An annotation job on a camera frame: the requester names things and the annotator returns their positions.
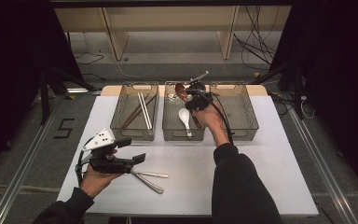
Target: human hand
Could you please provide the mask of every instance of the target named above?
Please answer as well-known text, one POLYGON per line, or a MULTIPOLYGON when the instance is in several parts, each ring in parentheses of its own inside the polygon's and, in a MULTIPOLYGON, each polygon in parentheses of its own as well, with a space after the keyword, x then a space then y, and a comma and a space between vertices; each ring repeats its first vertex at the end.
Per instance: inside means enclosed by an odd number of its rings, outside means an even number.
MULTIPOLYGON (((222 112, 222 106, 220 104, 213 104, 216 105, 220 112, 222 112)), ((209 128, 217 147, 222 144, 229 143, 226 131, 223 128, 222 117, 220 117, 219 112, 213 107, 213 105, 208 105, 201 111, 193 111, 191 115, 196 117, 201 123, 209 128)))
POLYGON ((87 167, 86 173, 83 175, 83 181, 80 188, 86 192, 92 199, 95 198, 103 189, 105 189, 112 180, 118 178, 122 174, 103 174, 94 171, 90 165, 87 167))

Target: sleeve cuff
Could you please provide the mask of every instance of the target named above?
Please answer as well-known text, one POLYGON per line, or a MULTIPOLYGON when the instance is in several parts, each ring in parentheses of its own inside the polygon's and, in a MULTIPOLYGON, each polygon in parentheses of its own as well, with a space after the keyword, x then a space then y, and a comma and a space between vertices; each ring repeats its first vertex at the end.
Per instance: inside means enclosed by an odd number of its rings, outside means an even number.
POLYGON ((239 152, 237 147, 235 147, 230 143, 225 143, 214 150, 213 153, 214 163, 217 165, 220 161, 238 154, 239 152))
POLYGON ((72 197, 66 202, 68 210, 76 217, 82 217, 93 204, 91 197, 79 188, 74 188, 72 197))

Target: person's left hand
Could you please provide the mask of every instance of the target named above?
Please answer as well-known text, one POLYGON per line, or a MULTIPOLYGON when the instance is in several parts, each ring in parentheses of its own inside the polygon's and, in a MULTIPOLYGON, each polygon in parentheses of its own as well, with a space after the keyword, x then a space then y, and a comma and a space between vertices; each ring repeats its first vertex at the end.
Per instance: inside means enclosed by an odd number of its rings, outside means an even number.
POLYGON ((122 174, 102 174, 94 171, 89 165, 86 173, 83 175, 83 181, 80 188, 86 192, 92 199, 95 198, 103 189, 109 186, 112 180, 118 178, 122 174))

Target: wooden spoon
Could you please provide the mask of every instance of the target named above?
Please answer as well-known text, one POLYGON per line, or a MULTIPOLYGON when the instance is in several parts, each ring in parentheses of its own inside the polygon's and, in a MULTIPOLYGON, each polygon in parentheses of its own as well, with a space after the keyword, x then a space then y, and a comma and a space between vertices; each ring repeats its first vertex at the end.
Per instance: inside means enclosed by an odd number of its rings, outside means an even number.
MULTIPOLYGON (((183 102, 187 103, 187 92, 185 91, 185 85, 183 85, 182 83, 176 83, 175 84, 175 92, 176 92, 176 95, 181 100, 183 100, 183 102)), ((200 124, 199 120, 194 116, 191 116, 191 118, 193 118, 194 123, 196 124, 197 128, 200 129, 201 124, 200 124)))

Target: white chopstick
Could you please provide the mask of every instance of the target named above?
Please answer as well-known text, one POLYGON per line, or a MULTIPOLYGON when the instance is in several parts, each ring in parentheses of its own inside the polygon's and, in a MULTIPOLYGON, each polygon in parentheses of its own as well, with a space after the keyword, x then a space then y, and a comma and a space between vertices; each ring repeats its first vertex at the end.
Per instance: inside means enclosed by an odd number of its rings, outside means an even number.
POLYGON ((138 92, 138 98, 139 103, 141 104, 142 112, 144 113, 147 130, 152 130, 152 124, 150 122, 149 113, 147 112, 144 95, 138 92))

